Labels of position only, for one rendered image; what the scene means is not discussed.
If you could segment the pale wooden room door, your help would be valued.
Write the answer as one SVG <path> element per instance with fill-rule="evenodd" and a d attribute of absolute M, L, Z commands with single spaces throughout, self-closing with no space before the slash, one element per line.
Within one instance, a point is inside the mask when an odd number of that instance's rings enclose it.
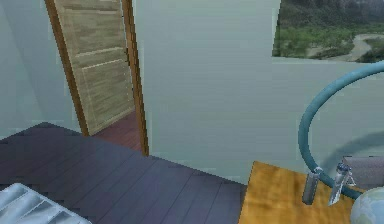
<path fill-rule="evenodd" d="M 133 0 L 44 0 L 81 133 L 136 113 L 149 154 Z"/>

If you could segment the teal curved tube lamp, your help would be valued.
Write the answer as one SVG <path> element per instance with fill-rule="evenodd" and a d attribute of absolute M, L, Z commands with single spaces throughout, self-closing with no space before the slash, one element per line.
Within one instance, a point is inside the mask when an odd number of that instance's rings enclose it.
<path fill-rule="evenodd" d="M 345 74 L 344 76 L 336 79 L 328 86 L 326 86 L 308 105 L 304 114 L 302 115 L 299 129 L 298 129 L 298 146 L 300 150 L 300 154 L 309 168 L 309 172 L 313 171 L 316 167 L 320 167 L 316 161 L 314 160 L 310 148 L 309 148 L 309 130 L 312 123 L 312 120 L 318 110 L 338 91 L 345 88 L 346 86 L 360 80 L 366 78 L 368 76 L 378 74 L 384 72 L 384 61 L 372 63 L 366 65 L 362 68 L 356 69 L 350 73 Z M 334 179 L 331 179 L 327 173 L 325 173 L 322 169 L 322 173 L 320 174 L 319 181 L 324 183 L 326 186 L 331 188 L 334 184 Z M 351 186 L 345 185 L 342 188 L 341 195 L 347 196 L 351 199 L 356 200 L 360 195 L 360 191 L 356 191 L 351 189 Z"/>

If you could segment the yellow wooden table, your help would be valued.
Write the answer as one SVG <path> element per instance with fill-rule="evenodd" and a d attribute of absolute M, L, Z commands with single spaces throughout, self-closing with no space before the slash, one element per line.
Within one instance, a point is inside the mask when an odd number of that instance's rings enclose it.
<path fill-rule="evenodd" d="M 318 183 L 312 205 L 302 202 L 306 175 L 254 161 L 238 224 L 351 224 L 354 200 L 329 206 L 331 188 Z"/>

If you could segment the grey metal cylinder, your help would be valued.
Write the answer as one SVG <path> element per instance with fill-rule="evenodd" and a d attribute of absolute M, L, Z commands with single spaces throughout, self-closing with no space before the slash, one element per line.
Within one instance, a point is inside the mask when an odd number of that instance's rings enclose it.
<path fill-rule="evenodd" d="M 320 174 L 322 173 L 321 167 L 316 167 L 310 171 L 306 176 L 304 190 L 302 194 L 302 202 L 306 205 L 312 205 L 317 190 Z"/>

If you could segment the window with landscape view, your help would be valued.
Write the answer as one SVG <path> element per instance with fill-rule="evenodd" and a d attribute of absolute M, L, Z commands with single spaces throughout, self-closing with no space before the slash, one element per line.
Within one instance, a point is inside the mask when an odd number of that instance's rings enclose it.
<path fill-rule="evenodd" d="M 281 0 L 274 57 L 384 60 L 384 0 Z"/>

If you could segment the grey box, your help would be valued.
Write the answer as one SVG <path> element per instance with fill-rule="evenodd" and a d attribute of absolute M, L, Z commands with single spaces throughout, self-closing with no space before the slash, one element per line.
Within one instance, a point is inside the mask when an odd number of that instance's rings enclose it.
<path fill-rule="evenodd" d="M 384 187 L 384 157 L 345 156 L 343 162 L 351 167 L 357 188 L 369 190 Z"/>

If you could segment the white slatted rack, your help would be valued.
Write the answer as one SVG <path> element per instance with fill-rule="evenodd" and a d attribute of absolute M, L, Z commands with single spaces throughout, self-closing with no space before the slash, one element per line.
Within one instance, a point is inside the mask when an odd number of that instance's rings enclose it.
<path fill-rule="evenodd" d="M 14 183 L 0 191 L 0 224 L 92 224 L 49 198 Z"/>

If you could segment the pale round ball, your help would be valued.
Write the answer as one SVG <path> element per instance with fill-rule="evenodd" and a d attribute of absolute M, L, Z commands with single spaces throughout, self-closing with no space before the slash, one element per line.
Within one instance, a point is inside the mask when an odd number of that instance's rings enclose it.
<path fill-rule="evenodd" d="M 370 189 L 354 202 L 351 224 L 384 224 L 384 187 Z"/>

